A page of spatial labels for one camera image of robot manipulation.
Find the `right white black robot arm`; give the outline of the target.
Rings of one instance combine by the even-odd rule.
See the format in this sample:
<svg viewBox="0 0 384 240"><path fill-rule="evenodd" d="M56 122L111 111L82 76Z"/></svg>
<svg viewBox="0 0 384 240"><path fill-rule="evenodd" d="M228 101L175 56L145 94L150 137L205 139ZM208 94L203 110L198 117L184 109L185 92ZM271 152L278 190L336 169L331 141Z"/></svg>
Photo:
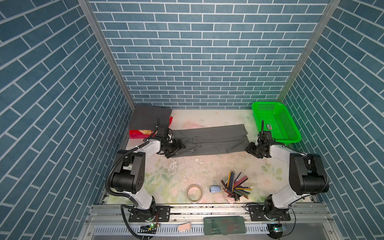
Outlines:
<svg viewBox="0 0 384 240"><path fill-rule="evenodd" d="M259 132L257 141L249 143L246 152L259 159L276 158L289 167L289 183L265 200L264 214L268 219L283 216L291 205L303 198L329 190L329 177L321 156L293 150L277 142L270 131Z"/></svg>

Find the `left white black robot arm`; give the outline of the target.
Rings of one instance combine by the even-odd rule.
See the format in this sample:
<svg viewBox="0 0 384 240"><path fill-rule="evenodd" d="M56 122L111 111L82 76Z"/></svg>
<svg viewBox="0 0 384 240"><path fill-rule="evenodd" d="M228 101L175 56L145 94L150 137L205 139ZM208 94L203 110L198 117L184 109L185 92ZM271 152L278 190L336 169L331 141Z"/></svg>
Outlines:
<svg viewBox="0 0 384 240"><path fill-rule="evenodd" d="M165 128L163 134L158 134L158 129L142 144L130 150L118 151L105 183L109 195L128 198L134 204L134 214L148 219L155 215L156 201L143 188L147 158L155 154L170 158L186 148L181 140L174 138L172 130Z"/></svg>

